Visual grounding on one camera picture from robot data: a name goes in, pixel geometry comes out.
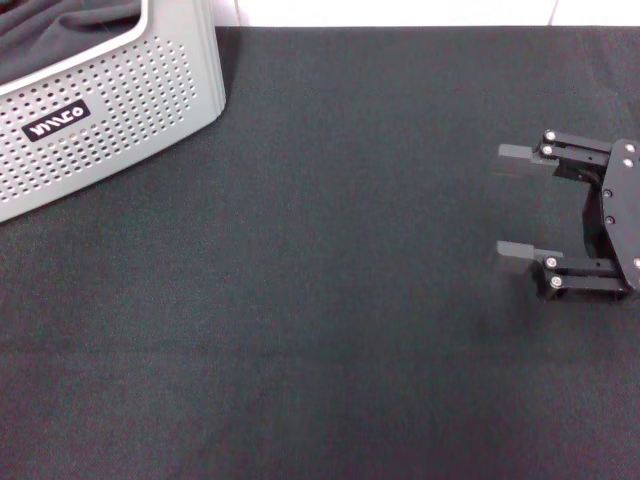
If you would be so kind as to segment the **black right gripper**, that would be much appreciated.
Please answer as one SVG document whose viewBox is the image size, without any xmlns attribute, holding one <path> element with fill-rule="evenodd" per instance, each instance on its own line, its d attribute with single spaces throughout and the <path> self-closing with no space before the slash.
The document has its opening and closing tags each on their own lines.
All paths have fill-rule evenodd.
<svg viewBox="0 0 640 480">
<path fill-rule="evenodd" d="M 639 143 L 608 143 L 546 130 L 535 147 L 500 144 L 495 169 L 502 174 L 544 174 L 598 181 L 583 210 L 585 247 L 591 257 L 567 257 L 534 245 L 498 241 L 497 265 L 530 275 L 545 301 L 624 302 L 639 289 Z"/>
</svg>

